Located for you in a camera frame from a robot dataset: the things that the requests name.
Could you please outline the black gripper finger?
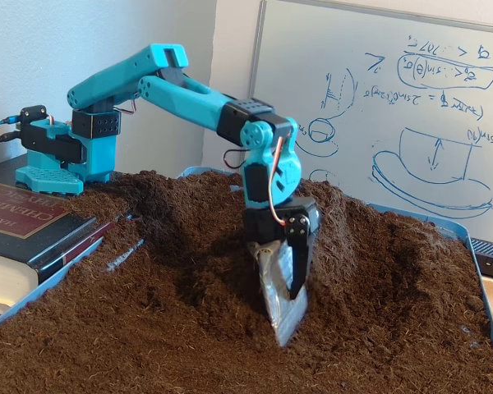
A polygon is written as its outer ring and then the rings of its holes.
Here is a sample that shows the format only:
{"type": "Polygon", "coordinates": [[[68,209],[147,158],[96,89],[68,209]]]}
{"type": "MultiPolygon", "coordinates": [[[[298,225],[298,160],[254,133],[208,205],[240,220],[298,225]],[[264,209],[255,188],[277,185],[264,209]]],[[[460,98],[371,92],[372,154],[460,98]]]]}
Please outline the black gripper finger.
{"type": "Polygon", "coordinates": [[[287,242],[293,255],[292,283],[288,288],[290,299],[297,298],[299,291],[305,284],[310,268],[312,234],[305,230],[298,230],[288,234],[287,242]]]}

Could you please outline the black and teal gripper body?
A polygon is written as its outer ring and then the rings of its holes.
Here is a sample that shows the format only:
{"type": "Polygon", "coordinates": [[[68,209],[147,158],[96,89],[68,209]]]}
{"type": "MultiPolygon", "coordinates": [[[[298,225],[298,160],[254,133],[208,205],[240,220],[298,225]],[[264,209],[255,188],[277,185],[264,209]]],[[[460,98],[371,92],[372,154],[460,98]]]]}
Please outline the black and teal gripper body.
{"type": "Polygon", "coordinates": [[[243,214],[246,240],[260,245],[287,240],[290,246],[312,245],[320,226],[320,211],[312,197],[293,197],[275,207],[285,224],[276,222],[269,208],[247,208],[243,214]]]}

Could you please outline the silver blade gripper finger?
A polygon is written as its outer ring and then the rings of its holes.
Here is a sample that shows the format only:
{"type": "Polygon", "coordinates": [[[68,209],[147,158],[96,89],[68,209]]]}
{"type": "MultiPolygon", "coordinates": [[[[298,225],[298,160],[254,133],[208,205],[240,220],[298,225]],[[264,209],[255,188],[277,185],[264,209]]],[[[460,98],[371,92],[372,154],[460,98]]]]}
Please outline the silver blade gripper finger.
{"type": "Polygon", "coordinates": [[[286,346],[305,316],[307,308],[304,285],[294,299],[290,296],[289,289],[293,282],[293,249],[287,241],[272,241],[263,245],[248,242],[247,248],[259,267],[260,288],[276,341],[280,346],[286,346]]]}

